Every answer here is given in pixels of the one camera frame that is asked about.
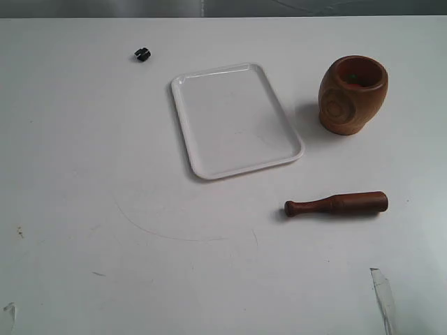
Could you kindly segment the dark wooden pestle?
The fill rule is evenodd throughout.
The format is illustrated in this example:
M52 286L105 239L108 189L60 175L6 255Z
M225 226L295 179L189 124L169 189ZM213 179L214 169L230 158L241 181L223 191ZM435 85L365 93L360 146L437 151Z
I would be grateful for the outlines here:
M385 212L388 197L384 192L348 193L311 202L287 201L284 212L288 217L301 214L369 215Z

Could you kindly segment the wooden mortar cup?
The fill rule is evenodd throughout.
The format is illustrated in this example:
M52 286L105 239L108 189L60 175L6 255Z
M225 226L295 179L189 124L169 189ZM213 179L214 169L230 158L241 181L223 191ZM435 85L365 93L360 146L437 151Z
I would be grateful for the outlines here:
M364 87L345 83L348 74L362 76ZM336 60L318 91L319 120L330 132L353 135L380 110L388 92L388 73L376 60L360 55Z

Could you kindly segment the small green object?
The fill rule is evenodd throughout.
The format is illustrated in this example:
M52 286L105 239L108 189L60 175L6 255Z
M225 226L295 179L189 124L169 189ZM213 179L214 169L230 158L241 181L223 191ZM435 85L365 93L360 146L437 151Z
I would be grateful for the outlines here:
M355 73L346 75L344 81L352 87L364 87L362 76L359 76Z

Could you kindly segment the white rectangular plastic tray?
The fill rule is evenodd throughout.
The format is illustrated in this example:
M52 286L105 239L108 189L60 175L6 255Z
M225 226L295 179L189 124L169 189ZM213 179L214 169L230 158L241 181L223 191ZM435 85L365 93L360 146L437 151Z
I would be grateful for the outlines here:
M263 68L243 63L170 83L193 173L214 181L299 159L305 145Z

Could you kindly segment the small black plastic clip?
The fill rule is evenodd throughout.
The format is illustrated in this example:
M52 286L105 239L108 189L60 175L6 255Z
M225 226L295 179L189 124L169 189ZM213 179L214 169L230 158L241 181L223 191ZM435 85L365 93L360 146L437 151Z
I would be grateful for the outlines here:
M145 62L151 55L151 52L146 47L142 47L134 52L134 57L139 62Z

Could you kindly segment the clear tape strip right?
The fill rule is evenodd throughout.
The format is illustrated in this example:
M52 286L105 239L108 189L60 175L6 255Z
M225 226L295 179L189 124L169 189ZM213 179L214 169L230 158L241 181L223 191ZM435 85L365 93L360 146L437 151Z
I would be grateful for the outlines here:
M387 335L398 335L400 332L397 328L395 300L390 283L378 268L371 268L370 274L376 300L383 318L385 333Z

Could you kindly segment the clear tape strip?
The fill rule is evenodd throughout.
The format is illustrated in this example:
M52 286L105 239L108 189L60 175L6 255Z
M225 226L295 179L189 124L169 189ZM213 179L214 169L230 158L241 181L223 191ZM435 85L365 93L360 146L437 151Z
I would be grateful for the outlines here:
M370 274L376 300L383 318L385 333L387 335L398 335L400 332L397 328L395 300L390 283L378 268L371 268Z
M1 311L1 334L11 335L15 326L16 305L14 302L6 305Z

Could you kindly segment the clear tape strip left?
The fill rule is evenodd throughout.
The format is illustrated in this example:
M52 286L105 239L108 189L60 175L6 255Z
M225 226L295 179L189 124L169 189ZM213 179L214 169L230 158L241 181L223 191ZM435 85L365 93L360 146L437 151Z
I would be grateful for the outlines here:
M1 311L1 334L11 335L15 326L16 305L14 302L6 305Z

